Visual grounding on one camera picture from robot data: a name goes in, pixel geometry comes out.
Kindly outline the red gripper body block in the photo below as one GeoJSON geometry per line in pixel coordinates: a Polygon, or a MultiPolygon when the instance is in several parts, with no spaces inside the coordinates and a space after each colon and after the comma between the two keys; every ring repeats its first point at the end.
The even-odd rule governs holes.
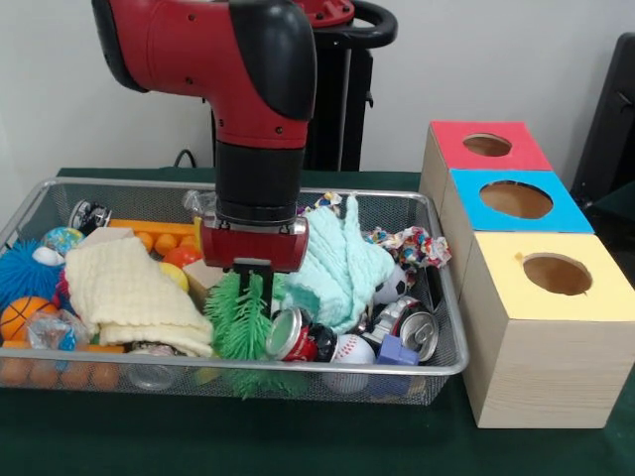
{"type": "Polygon", "coordinates": [[[236,261],[268,263],[274,272],[297,271],[305,258],[310,227],[304,217],[274,226],[240,225],[214,214],[200,222],[200,246],[208,266],[231,268],[236,261]]]}

